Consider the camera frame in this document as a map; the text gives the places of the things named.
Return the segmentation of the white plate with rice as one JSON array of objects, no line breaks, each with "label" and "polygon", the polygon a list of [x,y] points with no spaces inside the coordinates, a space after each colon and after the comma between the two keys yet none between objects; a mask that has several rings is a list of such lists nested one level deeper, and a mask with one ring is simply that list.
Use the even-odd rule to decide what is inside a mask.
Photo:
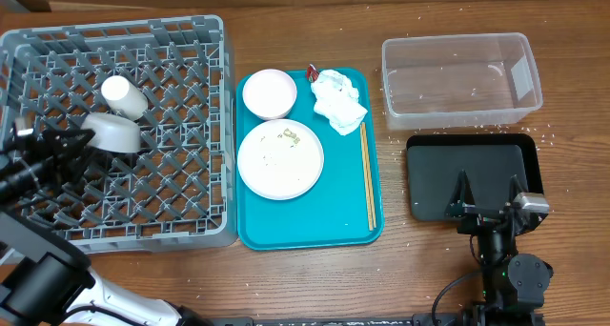
[{"label": "white plate with rice", "polygon": [[316,134],[291,119],[265,121],[243,138],[237,168],[245,185],[271,200],[308,192],[320,178],[324,151]]}]

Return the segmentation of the white napkin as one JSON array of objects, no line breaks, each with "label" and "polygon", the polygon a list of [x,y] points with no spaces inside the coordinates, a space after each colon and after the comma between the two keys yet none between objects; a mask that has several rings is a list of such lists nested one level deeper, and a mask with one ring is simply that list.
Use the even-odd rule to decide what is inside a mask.
[{"label": "white napkin", "polygon": [[314,112],[326,117],[330,126],[345,136],[359,127],[367,110],[359,103],[359,91],[352,80],[336,70],[321,71],[311,84]]}]

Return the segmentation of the small pink plate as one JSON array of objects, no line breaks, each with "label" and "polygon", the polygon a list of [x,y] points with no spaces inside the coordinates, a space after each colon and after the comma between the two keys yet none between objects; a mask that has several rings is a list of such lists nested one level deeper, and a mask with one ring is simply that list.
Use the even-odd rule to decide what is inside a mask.
[{"label": "small pink plate", "polygon": [[287,116],[296,98],[297,87],[293,78],[276,69],[255,72],[246,80],[242,90],[246,108],[263,120]]}]

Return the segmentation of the red snack wrapper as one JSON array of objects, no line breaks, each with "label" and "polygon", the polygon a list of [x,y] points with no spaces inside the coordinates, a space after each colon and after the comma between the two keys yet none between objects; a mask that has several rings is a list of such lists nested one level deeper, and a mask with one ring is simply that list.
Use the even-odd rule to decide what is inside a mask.
[{"label": "red snack wrapper", "polygon": [[310,64],[306,70],[306,77],[310,83],[314,83],[319,77],[319,71],[313,64]]}]

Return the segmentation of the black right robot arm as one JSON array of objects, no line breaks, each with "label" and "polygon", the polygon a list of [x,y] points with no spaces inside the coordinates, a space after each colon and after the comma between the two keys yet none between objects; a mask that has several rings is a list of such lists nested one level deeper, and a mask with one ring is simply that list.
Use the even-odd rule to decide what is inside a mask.
[{"label": "black right robot arm", "polygon": [[445,214],[459,221],[460,234],[477,242],[470,249],[479,269],[451,282],[437,295],[431,311],[433,323],[440,322],[437,306],[442,297],[479,275],[484,300],[459,312],[453,325],[542,325],[543,316],[537,310],[544,304],[554,271],[539,257],[521,254],[516,238],[535,230],[549,212],[544,195],[526,191],[516,176],[510,178],[508,200],[502,208],[479,207],[466,172],[459,172]]}]

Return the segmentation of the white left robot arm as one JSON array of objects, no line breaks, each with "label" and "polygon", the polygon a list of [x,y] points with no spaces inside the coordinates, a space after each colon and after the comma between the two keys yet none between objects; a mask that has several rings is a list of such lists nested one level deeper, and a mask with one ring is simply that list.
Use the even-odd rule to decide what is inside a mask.
[{"label": "white left robot arm", "polygon": [[90,259],[66,239],[27,220],[38,204],[24,197],[46,188],[60,193],[89,165],[92,130],[14,131],[2,154],[21,158],[1,170],[1,241],[23,259],[1,284],[1,317],[13,325],[206,325],[184,306],[150,299],[100,277]]}]

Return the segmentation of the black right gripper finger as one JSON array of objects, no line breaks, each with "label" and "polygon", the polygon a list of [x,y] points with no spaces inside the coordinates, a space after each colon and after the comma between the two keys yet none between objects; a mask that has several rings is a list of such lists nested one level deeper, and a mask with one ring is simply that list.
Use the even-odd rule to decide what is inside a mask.
[{"label": "black right gripper finger", "polygon": [[509,194],[507,205],[513,206],[516,203],[520,202],[523,193],[525,193],[525,190],[520,184],[519,178],[516,175],[513,175],[509,180]]},{"label": "black right gripper finger", "polygon": [[457,175],[457,185],[445,209],[446,216],[465,216],[474,212],[475,199],[465,171]]}]

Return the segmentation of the grey metal bowl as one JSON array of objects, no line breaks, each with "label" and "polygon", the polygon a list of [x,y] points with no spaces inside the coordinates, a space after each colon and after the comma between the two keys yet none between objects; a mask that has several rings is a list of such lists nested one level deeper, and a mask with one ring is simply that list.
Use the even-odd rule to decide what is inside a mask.
[{"label": "grey metal bowl", "polygon": [[112,153],[137,153],[140,151],[140,129],[130,119],[111,113],[92,112],[81,126],[94,131],[88,145]]}]

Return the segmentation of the white plastic cup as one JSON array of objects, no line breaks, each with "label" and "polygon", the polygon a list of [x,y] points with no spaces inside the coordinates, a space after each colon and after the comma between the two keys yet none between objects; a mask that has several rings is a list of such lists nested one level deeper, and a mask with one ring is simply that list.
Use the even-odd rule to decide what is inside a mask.
[{"label": "white plastic cup", "polygon": [[121,75],[108,77],[101,85],[101,94],[110,108],[135,121],[148,109],[148,100],[129,79]]}]

